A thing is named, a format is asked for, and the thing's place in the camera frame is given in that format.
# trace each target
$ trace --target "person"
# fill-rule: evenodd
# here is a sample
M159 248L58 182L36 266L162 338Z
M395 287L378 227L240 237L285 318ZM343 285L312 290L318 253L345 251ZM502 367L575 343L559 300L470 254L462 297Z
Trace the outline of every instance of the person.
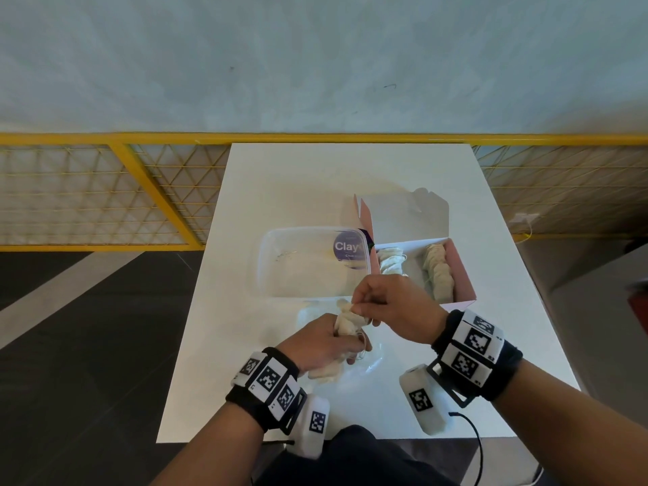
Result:
M373 319L374 325L385 323L402 338L426 345L439 337L448 316L422 288L400 275L365 277L352 303L352 311ZM355 336L335 336L334 322L334 315L325 314L276 349L305 373L364 348ZM521 361L492 404L560 484L648 484L648 430L532 363ZM263 434L254 418L226 402L152 484L249 484ZM256 483L357 486L363 482L454 484L357 425L339 432L316 461L282 452Z

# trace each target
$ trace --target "forearm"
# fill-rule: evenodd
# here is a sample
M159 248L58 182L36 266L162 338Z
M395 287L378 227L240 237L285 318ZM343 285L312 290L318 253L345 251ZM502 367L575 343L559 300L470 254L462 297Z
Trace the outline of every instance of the forearm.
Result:
M493 404L561 484L648 477L648 431L526 360Z
M236 404L226 402L152 486L249 484L262 441L259 424Z

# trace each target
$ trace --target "person's left hand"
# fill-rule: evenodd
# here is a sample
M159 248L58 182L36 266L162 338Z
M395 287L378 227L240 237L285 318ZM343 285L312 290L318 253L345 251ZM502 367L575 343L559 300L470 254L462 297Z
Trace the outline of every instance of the person's left hand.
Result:
M371 343L364 331L360 337L335 335L336 318L337 316L333 314L324 314L276 346L296 364L300 375L309 370L325 367L343 354L359 353L364 349L371 351ZM362 337L367 342L366 348ZM355 358L347 359L350 365L354 362Z

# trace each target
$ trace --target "cardboard box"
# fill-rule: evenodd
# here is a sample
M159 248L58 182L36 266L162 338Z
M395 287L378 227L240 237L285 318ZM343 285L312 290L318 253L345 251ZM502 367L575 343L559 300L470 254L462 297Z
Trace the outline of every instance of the cardboard box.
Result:
M445 310L465 310L477 297L463 267L457 248L449 237L449 206L440 196L419 188L414 192L390 192L354 196L364 229L375 243L371 250L371 273L380 273L376 250L400 247L407 260L403 273L432 295L428 273L423 269L426 248L443 244L446 262L454 278L454 302L442 304Z

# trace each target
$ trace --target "hand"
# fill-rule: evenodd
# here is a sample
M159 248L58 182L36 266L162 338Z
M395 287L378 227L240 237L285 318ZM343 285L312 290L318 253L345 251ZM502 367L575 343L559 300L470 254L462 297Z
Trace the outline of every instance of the hand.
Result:
M300 375L325 367L347 353L359 353L364 349L371 351L371 343L364 332L361 337L335 335L336 318L333 314L324 314L277 345L277 349L296 364ZM366 348L362 337L366 339ZM349 365L354 362L355 358L347 359Z
M448 312L443 310L408 277L368 275L360 282L351 311L373 319L373 325L385 322L409 341L431 345L441 335Z

